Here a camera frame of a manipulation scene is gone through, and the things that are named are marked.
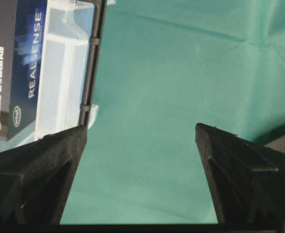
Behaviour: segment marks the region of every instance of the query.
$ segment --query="clear plastic container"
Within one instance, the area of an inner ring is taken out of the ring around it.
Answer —
[[[78,125],[94,5],[49,0],[35,138]]]

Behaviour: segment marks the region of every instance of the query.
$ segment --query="black plastic part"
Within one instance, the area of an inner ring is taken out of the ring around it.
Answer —
[[[0,153],[0,230],[59,224],[86,145],[78,126]]]
[[[219,223],[285,233],[285,153],[204,124],[196,144]]]
[[[92,25],[92,35],[86,67],[85,81],[82,94],[82,103],[79,116],[79,125],[88,126],[92,106],[96,71],[100,52],[100,42],[104,29],[107,0],[82,0],[94,4],[95,12]]]
[[[56,225],[19,226],[19,233],[92,233],[92,232],[189,232],[189,233],[276,233],[275,230],[259,229],[256,226],[230,226],[218,224],[177,224],[177,225]]]

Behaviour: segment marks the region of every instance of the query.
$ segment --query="product box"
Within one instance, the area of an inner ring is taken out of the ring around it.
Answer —
[[[47,0],[0,0],[0,139],[36,118]]]

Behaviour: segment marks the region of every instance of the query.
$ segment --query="green cloth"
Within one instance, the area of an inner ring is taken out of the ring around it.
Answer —
[[[117,0],[62,223],[213,223],[203,122],[255,140],[285,123],[285,0]]]

